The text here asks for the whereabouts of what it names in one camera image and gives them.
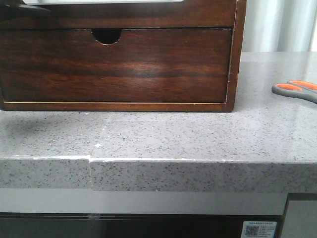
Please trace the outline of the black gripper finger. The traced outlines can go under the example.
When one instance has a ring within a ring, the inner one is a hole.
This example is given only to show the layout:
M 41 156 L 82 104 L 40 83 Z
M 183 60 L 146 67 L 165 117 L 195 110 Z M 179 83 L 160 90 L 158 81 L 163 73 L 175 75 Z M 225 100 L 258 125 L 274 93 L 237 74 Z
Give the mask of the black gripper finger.
M 1 3 L 0 4 L 1 15 L 50 15 L 51 11 L 27 4 L 21 3 Z

